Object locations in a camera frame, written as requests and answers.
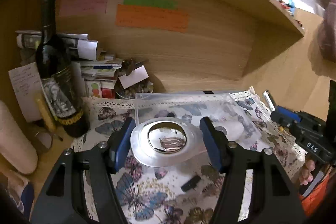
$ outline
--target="orange paper note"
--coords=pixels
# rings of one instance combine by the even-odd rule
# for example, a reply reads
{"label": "orange paper note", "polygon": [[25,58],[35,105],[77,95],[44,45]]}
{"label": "orange paper note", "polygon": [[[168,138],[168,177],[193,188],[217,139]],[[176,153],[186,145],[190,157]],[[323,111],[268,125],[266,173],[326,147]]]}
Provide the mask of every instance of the orange paper note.
{"label": "orange paper note", "polygon": [[157,28],[186,32],[188,13],[137,5],[118,5],[115,24],[123,27]]}

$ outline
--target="green sticky note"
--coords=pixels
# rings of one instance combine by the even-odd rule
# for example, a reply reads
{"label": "green sticky note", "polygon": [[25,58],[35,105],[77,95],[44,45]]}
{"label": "green sticky note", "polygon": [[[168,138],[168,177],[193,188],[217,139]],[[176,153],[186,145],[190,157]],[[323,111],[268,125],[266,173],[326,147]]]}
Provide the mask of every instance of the green sticky note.
{"label": "green sticky note", "polygon": [[174,0],[124,0],[124,5],[149,6],[176,10],[177,2]]}

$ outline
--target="human hand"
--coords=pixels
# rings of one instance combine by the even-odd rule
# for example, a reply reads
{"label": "human hand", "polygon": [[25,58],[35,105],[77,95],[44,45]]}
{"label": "human hand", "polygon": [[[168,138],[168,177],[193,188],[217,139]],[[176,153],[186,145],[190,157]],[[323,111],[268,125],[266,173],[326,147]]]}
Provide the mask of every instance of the human hand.
{"label": "human hand", "polygon": [[307,185],[308,182],[311,182],[313,180],[313,175],[311,174],[311,171],[315,169],[315,163],[313,160],[308,160],[302,167],[299,181],[300,185]]}

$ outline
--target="blue gripper pad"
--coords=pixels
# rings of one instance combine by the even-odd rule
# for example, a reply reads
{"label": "blue gripper pad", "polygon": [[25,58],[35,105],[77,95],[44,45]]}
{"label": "blue gripper pad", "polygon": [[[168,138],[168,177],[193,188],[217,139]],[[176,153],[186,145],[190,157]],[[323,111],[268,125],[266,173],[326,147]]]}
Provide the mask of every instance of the blue gripper pad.
{"label": "blue gripper pad", "polygon": [[211,165],[219,172],[222,168],[221,152],[211,132],[216,132],[209,117],[203,117],[199,122],[199,128],[203,132],[203,142],[207,149]]}
{"label": "blue gripper pad", "polygon": [[110,150],[110,157],[114,159],[114,168],[118,172],[125,165],[126,157],[130,149],[131,143],[131,133],[135,128],[135,121],[132,118],[127,118],[123,127],[120,130],[120,133],[123,134],[120,144],[115,152],[115,157],[113,157],[112,150]]}
{"label": "blue gripper pad", "polygon": [[301,122],[301,118],[298,114],[296,114],[295,112],[292,112],[282,106],[277,106],[276,107],[276,110],[275,111],[278,111],[279,113],[281,113],[282,115],[285,115],[297,122]]}

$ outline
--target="metal lid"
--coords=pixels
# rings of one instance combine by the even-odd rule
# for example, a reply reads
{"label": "metal lid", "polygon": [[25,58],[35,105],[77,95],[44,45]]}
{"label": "metal lid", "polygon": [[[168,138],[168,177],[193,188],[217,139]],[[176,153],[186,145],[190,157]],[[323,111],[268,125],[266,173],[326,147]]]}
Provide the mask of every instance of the metal lid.
{"label": "metal lid", "polygon": [[171,117],[138,125],[131,134],[131,149],[139,163],[152,168],[175,165],[206,152],[202,131]]}

